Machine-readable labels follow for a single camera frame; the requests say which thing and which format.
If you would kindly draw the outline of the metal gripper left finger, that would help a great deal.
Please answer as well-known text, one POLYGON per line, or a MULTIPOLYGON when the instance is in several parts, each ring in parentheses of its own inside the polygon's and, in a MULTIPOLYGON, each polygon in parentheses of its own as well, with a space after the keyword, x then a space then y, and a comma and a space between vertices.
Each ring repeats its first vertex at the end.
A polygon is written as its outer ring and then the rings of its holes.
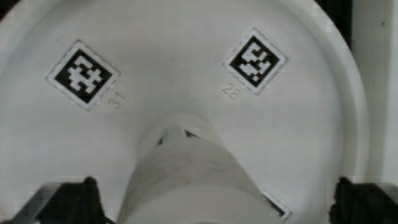
POLYGON ((6 224, 116 224, 105 215, 96 179, 47 183, 6 224))

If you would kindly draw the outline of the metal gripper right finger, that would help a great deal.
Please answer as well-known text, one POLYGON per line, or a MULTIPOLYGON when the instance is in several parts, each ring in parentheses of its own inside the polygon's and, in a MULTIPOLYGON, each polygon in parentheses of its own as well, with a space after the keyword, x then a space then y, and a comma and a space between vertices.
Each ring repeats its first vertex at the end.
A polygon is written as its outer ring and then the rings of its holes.
POLYGON ((398 224, 398 186, 354 183, 347 177, 341 177, 336 184, 329 223, 398 224))

